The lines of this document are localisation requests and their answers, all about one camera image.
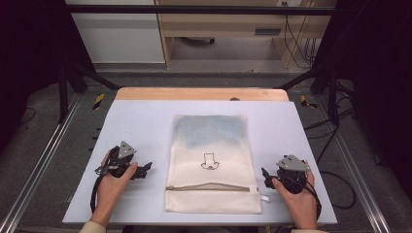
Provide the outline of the wooden desk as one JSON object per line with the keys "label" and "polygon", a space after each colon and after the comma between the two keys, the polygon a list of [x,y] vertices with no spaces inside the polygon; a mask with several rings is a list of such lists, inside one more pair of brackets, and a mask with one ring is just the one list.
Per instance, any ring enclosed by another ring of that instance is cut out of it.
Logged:
{"label": "wooden desk", "polygon": [[[154,0],[158,6],[327,7],[337,0]],[[298,44],[323,38],[328,16],[160,14],[162,36],[172,38],[271,38],[282,65],[290,68]]]}

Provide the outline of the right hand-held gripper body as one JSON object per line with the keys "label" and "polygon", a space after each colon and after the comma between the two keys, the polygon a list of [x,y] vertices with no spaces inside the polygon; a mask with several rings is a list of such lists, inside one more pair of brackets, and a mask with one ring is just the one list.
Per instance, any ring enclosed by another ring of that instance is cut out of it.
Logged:
{"label": "right hand-held gripper body", "polygon": [[276,165],[278,166],[277,180],[288,193],[298,194],[303,190],[310,190],[307,175],[311,168],[304,160],[290,154],[277,161]]}

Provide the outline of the black horizontal frame bar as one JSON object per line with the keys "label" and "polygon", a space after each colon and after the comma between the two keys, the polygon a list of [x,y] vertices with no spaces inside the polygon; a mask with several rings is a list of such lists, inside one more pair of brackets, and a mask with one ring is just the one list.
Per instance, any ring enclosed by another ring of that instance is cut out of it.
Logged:
{"label": "black horizontal frame bar", "polygon": [[243,6],[68,5],[71,13],[332,16],[333,8]]}

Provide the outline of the black frame stand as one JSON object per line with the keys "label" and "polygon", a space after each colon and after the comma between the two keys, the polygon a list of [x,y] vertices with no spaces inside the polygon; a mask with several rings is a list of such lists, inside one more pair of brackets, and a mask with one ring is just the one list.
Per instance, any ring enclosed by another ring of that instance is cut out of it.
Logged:
{"label": "black frame stand", "polygon": [[315,79],[310,87],[313,94],[320,94],[326,87],[328,88],[327,115],[329,116],[332,124],[337,125],[339,123],[336,102],[338,77],[333,68],[321,64],[303,73],[297,78],[278,86],[278,89],[288,90],[298,83],[310,78]]}
{"label": "black frame stand", "polygon": [[69,115],[68,89],[67,84],[70,84],[76,93],[84,93],[87,90],[84,77],[89,77],[94,81],[101,83],[112,90],[119,90],[120,85],[112,83],[98,75],[95,71],[87,69],[77,63],[64,63],[58,71],[58,89],[59,89],[59,105],[60,117],[59,123],[62,123]]}

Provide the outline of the person's left hand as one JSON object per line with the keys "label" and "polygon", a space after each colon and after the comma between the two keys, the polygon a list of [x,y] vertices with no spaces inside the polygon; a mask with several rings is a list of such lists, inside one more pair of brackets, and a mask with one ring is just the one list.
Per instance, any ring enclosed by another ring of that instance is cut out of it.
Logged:
{"label": "person's left hand", "polygon": [[118,204],[131,177],[135,174],[138,164],[132,163],[120,177],[106,174],[97,188],[97,203],[90,221],[102,227],[108,226],[111,215]]}

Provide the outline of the wooden table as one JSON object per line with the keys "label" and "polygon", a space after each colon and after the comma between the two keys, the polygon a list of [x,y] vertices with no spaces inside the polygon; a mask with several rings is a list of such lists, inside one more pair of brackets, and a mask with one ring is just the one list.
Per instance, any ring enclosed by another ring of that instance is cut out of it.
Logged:
{"label": "wooden table", "polygon": [[123,87],[116,100],[234,100],[283,101],[290,98],[283,89],[205,87]]}

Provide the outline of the white table mat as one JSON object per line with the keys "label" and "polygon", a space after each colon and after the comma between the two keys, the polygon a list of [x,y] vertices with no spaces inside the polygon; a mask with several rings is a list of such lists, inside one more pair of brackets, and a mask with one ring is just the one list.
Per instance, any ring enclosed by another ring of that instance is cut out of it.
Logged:
{"label": "white table mat", "polygon": [[[260,193],[260,215],[180,214],[164,209],[164,192],[176,115],[244,115]],[[291,218],[277,191],[264,185],[261,170],[273,174],[276,162],[293,154],[309,162],[322,203],[320,225],[337,222],[326,187],[310,149],[295,104],[289,101],[127,101],[116,100],[104,121],[85,172],[63,218],[64,223],[89,220],[95,169],[106,152],[126,141],[137,150],[134,160],[152,169],[144,179],[129,183],[111,222],[137,225],[266,225],[289,223]]]}

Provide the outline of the yellow black tape strip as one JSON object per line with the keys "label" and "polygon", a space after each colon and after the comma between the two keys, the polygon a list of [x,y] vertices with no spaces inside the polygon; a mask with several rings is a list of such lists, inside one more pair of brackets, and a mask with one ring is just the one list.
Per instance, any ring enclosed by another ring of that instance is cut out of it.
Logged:
{"label": "yellow black tape strip", "polygon": [[100,93],[100,94],[97,95],[97,97],[96,97],[96,99],[95,99],[95,102],[94,102],[94,104],[93,104],[93,106],[92,106],[92,109],[93,109],[93,110],[98,110],[98,109],[99,109],[99,107],[100,107],[100,105],[101,105],[101,103],[102,103],[102,101],[103,101],[103,99],[104,99],[104,96],[105,96],[104,93]]}
{"label": "yellow black tape strip", "polygon": [[314,103],[309,103],[304,95],[300,95],[300,103],[301,106],[308,107],[311,109],[318,109],[318,105]]}

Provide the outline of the aluminium rail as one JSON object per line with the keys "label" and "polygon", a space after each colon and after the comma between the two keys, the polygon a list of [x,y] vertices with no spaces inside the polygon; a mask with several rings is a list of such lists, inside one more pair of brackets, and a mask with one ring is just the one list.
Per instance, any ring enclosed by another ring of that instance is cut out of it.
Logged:
{"label": "aluminium rail", "polygon": [[339,132],[335,133],[333,142],[337,146],[343,166],[346,169],[355,193],[358,196],[358,200],[360,201],[374,232],[391,233],[389,224],[384,218],[371,190],[369,189],[360,169],[357,167],[354,158],[349,152],[349,149]]}
{"label": "aluminium rail", "polygon": [[0,223],[0,233],[14,233],[22,215],[30,203],[41,179],[43,178],[58,146],[75,115],[83,95],[75,93],[66,117],[56,126],[40,158],[34,166],[14,205]]}

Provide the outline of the white mesh laundry bag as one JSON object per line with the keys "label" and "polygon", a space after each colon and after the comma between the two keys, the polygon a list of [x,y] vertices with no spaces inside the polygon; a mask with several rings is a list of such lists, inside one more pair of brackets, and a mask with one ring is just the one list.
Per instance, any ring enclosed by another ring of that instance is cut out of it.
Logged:
{"label": "white mesh laundry bag", "polygon": [[262,212],[245,116],[174,117],[165,210],[227,215]]}

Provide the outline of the dark curtain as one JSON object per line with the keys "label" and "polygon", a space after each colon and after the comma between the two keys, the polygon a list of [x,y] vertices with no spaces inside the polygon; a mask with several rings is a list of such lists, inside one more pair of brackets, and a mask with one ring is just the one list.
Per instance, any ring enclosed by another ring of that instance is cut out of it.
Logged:
{"label": "dark curtain", "polygon": [[412,201],[412,0],[337,0],[317,61],[335,41],[334,70],[354,84],[354,107]]}
{"label": "dark curtain", "polygon": [[65,0],[0,0],[0,153],[25,113],[28,97],[57,82],[62,62],[49,32],[73,63],[93,70],[92,61]]}

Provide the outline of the person's right hand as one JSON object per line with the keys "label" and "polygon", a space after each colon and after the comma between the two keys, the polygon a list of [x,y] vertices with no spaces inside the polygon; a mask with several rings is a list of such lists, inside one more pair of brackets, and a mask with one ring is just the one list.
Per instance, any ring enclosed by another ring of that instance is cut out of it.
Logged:
{"label": "person's right hand", "polygon": [[313,231],[318,229],[317,201],[312,194],[315,178],[311,171],[306,172],[306,177],[306,187],[297,194],[290,193],[277,179],[273,179],[272,183],[285,201],[295,227],[298,230]]}

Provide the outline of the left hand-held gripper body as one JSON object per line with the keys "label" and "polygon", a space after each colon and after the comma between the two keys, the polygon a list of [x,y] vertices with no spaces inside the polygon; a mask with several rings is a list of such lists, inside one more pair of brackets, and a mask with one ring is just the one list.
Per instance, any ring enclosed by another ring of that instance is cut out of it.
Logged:
{"label": "left hand-held gripper body", "polygon": [[121,141],[119,146],[115,146],[109,152],[108,160],[103,166],[103,173],[110,173],[112,176],[121,177],[130,166],[136,149],[125,141]]}

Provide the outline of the white cabinet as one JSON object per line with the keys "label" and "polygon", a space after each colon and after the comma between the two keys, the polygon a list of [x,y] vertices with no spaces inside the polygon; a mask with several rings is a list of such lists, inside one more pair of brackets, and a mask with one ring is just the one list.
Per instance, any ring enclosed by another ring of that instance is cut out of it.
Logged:
{"label": "white cabinet", "polygon": [[156,14],[72,14],[93,63],[163,63]]}

